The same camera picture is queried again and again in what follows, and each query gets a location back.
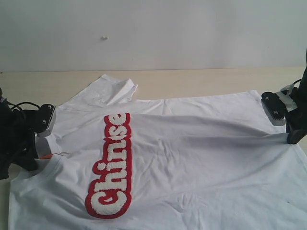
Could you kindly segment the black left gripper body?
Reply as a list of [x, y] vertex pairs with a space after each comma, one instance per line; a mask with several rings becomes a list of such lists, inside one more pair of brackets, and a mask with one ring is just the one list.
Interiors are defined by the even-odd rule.
[[9, 167], [16, 164], [21, 144], [33, 130], [36, 110], [22, 109], [22, 104], [12, 104], [0, 97], [0, 178], [9, 177]]

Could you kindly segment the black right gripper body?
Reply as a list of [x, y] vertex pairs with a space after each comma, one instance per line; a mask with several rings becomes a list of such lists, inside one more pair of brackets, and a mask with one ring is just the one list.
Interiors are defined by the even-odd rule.
[[290, 97], [297, 105], [295, 110], [286, 113], [286, 132], [289, 134], [307, 133], [307, 69], [304, 70], [299, 86], [294, 87]]

